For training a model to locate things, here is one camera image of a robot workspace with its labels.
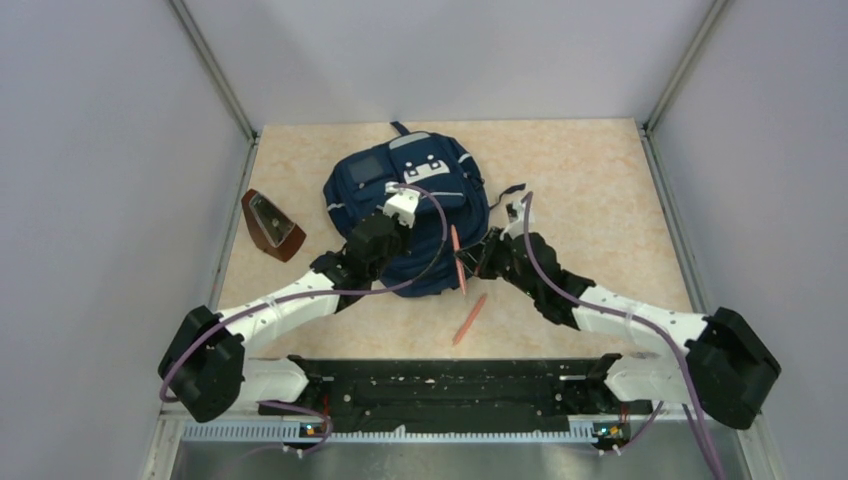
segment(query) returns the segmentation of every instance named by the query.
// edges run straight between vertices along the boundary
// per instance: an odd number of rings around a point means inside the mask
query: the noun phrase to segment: black strap
[[[497,201],[497,202],[495,202],[495,204],[494,204],[494,205],[490,206],[490,207],[489,207],[489,210],[494,210],[494,208],[495,208],[495,207],[497,207],[498,205],[500,205],[500,204],[501,204],[501,200],[503,200],[504,195],[509,195],[509,194],[511,194],[511,193],[520,192],[520,191],[524,190],[524,188],[525,188],[526,186],[527,186],[527,184],[526,184],[526,183],[519,183],[518,185],[513,185],[513,186],[511,186],[511,187],[507,188],[506,190],[504,190],[503,192],[501,192],[501,194],[500,194],[500,195],[498,195],[498,201]]]
[[[395,130],[398,131],[401,135],[409,135],[409,129],[404,127],[400,122],[391,122],[391,126],[395,127]]]

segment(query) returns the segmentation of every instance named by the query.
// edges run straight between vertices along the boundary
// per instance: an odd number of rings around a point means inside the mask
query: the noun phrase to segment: navy blue backpack
[[[473,245],[489,228],[489,206],[480,169],[455,139],[437,133],[410,133],[399,122],[394,140],[376,145],[340,161],[324,185],[324,198],[333,225],[347,238],[353,228],[385,203],[386,182],[415,184],[436,196],[448,225],[455,225],[460,244]],[[523,189],[511,187],[504,193]],[[441,244],[439,213],[426,197],[415,211],[409,256],[395,259],[380,281],[394,286],[418,276],[433,260]],[[450,238],[427,274],[396,291],[402,297],[434,295],[459,287]]]

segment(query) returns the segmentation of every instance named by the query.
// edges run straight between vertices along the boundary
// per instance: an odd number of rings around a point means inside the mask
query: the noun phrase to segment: beige tabletop
[[[490,201],[509,185],[535,192],[535,230],[556,248],[563,268],[620,294],[689,311],[677,259],[632,119],[409,122],[410,130],[450,135],[474,155]],[[253,300],[302,276],[316,256],[344,243],[321,189],[343,157],[395,136],[384,123],[268,126],[250,187],[307,234],[282,263],[260,252],[241,219],[220,308]],[[496,209],[491,226],[503,226]],[[483,293],[488,300],[464,340],[451,339]],[[502,280],[469,280],[457,291],[418,299],[385,294],[362,299],[280,338],[264,357],[527,358],[589,357],[629,351],[621,340],[555,326]]]

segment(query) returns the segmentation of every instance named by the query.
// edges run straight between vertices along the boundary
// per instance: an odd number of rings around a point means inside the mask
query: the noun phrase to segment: gray wall
[[[713,305],[783,365],[765,413],[791,478],[845,478],[848,7],[733,4],[658,131]]]
[[[137,478],[246,142],[163,1],[3,2],[0,71],[0,478]]]
[[[255,125],[645,119],[709,0],[188,0]]]

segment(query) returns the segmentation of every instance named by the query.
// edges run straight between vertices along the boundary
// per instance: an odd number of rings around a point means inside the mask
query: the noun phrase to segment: orange marker
[[[468,318],[465,319],[465,323],[463,323],[462,326],[459,327],[459,330],[457,330],[456,335],[453,336],[454,346],[456,346],[456,344],[462,341],[462,337],[465,336],[465,332],[467,332],[468,329],[471,328],[471,323],[474,322],[474,319],[477,318],[477,314],[479,314],[480,310],[483,309],[484,303],[486,303],[485,293],[480,296],[480,300],[477,300],[477,305],[474,305],[474,309],[471,310],[471,313],[468,314]]]
[[[451,225],[451,240],[453,240],[453,253],[456,253],[459,251],[459,234],[456,233],[455,225]],[[462,262],[458,258],[456,259],[456,276],[459,277],[459,289],[465,295],[465,271],[463,270]]]

